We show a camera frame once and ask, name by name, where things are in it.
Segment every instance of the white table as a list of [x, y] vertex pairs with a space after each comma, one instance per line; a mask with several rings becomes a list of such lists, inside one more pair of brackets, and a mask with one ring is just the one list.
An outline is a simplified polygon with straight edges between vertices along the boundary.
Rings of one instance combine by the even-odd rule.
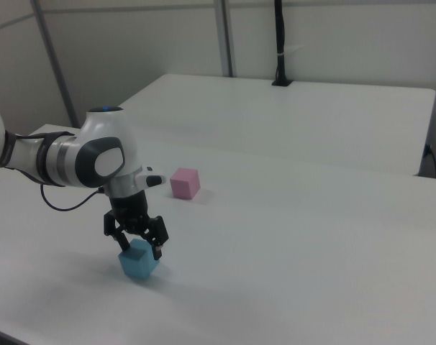
[[419, 172], [435, 92], [164, 75], [121, 106], [148, 139], [405, 175]]
[[[48, 131], [56, 127], [45, 127]], [[199, 169], [192, 201], [147, 191], [170, 239], [146, 282], [103, 235], [109, 201], [49, 209], [0, 169], [0, 331], [31, 344], [436, 344], [436, 180], [140, 136]], [[46, 188], [58, 206], [88, 190]]]

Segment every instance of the black pole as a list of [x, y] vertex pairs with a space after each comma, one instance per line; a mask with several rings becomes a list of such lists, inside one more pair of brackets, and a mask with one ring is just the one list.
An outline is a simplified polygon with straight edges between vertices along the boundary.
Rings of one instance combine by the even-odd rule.
[[285, 75], [285, 54], [283, 45], [285, 44], [285, 27], [282, 15], [282, 0], [274, 0], [274, 12], [276, 14], [276, 39], [277, 39], [277, 72], [274, 86], [288, 86], [292, 80], [288, 80]]

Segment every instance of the black cable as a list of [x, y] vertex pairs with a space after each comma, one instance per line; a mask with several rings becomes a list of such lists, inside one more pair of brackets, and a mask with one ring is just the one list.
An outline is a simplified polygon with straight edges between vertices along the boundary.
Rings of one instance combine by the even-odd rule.
[[68, 211], [75, 210], [76, 208], [81, 207], [83, 204], [85, 204], [87, 201], [89, 201], [90, 198], [93, 197], [94, 195], [96, 195], [96, 194], [102, 194], [102, 193], [104, 193], [104, 189], [103, 189], [103, 187], [100, 187], [100, 188], [98, 188], [97, 190], [95, 190], [91, 195], [89, 195], [89, 196], [88, 196], [84, 201], [82, 201], [81, 203], [79, 203], [78, 205], [73, 206], [73, 207], [70, 207], [70, 208], [58, 208], [58, 207], [52, 205], [52, 204], [49, 202], [49, 200], [47, 200], [47, 198], [45, 197], [45, 193], [44, 193], [44, 185], [43, 185], [43, 184], [40, 185], [40, 195], [42, 195], [42, 199], [44, 200], [44, 202], [45, 202], [49, 207], [51, 207], [51, 208], [53, 208], [54, 210], [59, 211], [59, 212], [68, 212]]
[[435, 167], [435, 178], [436, 178], [436, 159], [435, 159], [435, 155], [434, 152], [432, 150], [430, 150], [431, 156], [432, 156], [432, 160], [434, 161], [434, 167]]

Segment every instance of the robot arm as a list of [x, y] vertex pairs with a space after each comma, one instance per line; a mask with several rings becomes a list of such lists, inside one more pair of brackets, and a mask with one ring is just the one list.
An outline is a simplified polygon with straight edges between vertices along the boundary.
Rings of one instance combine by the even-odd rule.
[[122, 231], [140, 235], [158, 259], [168, 235], [162, 217], [147, 215], [144, 190], [165, 183], [165, 176], [142, 167], [126, 113], [119, 107], [91, 109], [76, 131], [77, 135], [53, 132], [24, 137], [6, 131], [0, 117], [0, 167], [19, 170], [43, 185], [103, 186], [112, 205], [104, 218], [104, 233], [113, 236], [122, 250], [130, 247]]

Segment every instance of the white wall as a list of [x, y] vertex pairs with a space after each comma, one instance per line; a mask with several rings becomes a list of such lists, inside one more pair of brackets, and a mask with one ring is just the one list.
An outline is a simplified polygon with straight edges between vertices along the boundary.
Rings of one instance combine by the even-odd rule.
[[70, 122], [29, 1], [0, 0], [0, 113], [11, 132]]
[[[249, 2], [267, 3], [231, 0], [235, 70], [238, 77], [273, 79], [273, 7], [242, 7]], [[285, 6], [283, 15], [286, 48], [302, 45], [286, 57], [288, 77], [436, 90], [436, 4]], [[436, 102], [428, 141], [436, 154]], [[424, 160], [422, 174], [433, 174], [432, 161]]]
[[213, 0], [41, 4], [81, 124], [165, 73], [222, 75]]

